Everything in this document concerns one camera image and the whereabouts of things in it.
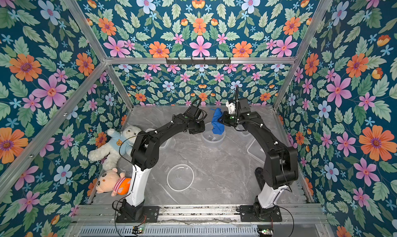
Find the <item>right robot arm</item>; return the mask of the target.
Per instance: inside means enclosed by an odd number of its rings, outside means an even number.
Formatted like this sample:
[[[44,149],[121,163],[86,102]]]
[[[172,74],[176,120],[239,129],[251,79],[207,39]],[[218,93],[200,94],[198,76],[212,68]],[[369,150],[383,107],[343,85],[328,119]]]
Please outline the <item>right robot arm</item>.
[[[234,128],[241,125],[265,153],[264,166],[255,170],[261,193],[254,201],[253,214],[258,220],[273,217],[280,212],[278,198],[298,179],[297,150],[287,147],[271,132],[260,114],[251,111],[246,98],[229,100],[226,107],[218,122]]]

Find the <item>square clear box lid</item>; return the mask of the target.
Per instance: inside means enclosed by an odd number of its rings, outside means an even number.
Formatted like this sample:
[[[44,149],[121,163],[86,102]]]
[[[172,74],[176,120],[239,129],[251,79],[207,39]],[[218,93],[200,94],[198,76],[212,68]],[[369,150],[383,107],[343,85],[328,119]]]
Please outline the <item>square clear box lid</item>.
[[[253,138],[246,145],[247,153],[261,164],[265,163],[266,154],[259,143]]]

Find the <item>round clear lunch box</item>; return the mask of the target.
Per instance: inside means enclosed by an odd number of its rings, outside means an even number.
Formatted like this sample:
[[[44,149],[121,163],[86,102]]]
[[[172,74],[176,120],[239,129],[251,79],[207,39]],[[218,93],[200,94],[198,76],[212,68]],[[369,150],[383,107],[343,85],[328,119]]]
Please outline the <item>round clear lunch box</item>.
[[[201,133],[201,137],[207,146],[215,147],[224,141],[226,134],[225,131],[221,135],[214,134],[212,123],[206,123],[205,131]]]

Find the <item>blue cleaning cloth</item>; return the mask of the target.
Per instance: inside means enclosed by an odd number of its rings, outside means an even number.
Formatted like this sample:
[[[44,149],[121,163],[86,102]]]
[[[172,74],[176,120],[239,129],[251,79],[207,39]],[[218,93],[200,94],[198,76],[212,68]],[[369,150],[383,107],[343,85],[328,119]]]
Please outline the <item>blue cleaning cloth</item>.
[[[222,135],[225,131],[225,126],[219,122],[219,119],[221,119],[222,116],[222,110],[220,108],[216,108],[212,118],[212,132],[215,135]]]

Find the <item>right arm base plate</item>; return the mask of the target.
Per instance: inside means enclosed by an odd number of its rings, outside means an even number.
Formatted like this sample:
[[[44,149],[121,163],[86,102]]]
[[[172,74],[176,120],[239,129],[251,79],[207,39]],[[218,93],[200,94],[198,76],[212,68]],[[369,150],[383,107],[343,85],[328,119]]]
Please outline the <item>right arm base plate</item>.
[[[260,205],[241,205],[236,209],[242,222],[282,222],[282,215],[278,206],[263,209]]]

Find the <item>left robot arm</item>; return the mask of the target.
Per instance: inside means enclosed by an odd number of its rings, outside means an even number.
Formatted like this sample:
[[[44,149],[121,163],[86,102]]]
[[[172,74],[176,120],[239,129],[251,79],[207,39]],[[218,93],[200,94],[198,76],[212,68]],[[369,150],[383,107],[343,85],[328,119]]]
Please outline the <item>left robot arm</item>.
[[[145,189],[149,174],[159,160],[160,146],[180,132],[187,131],[192,135],[204,132],[206,117],[207,112],[199,106],[190,106],[184,113],[173,115],[171,121],[160,128],[138,133],[130,152],[132,182],[121,207],[115,210],[116,223],[140,223],[144,220]]]

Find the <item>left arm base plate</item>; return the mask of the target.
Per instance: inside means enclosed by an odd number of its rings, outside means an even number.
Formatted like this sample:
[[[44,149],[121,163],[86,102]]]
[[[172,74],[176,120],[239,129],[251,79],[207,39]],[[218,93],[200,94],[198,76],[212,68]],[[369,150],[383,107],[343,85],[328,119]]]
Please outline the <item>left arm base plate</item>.
[[[116,215],[116,223],[156,223],[159,217],[159,206],[122,206]]]

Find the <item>square clear lunch box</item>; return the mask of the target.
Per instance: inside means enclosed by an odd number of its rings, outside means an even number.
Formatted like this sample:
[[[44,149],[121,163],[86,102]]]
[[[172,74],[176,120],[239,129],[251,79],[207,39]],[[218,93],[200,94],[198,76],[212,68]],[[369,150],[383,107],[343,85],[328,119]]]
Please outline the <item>square clear lunch box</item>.
[[[248,131],[241,131],[240,134],[244,137],[249,137],[251,134]]]

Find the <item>round clear box lid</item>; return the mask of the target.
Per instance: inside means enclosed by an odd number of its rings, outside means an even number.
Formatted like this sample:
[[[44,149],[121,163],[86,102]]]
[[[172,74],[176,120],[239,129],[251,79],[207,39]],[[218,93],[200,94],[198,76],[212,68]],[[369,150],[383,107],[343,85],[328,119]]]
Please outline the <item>round clear box lid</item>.
[[[166,181],[171,190],[182,192],[194,181],[194,171],[186,164],[175,165],[167,174]]]

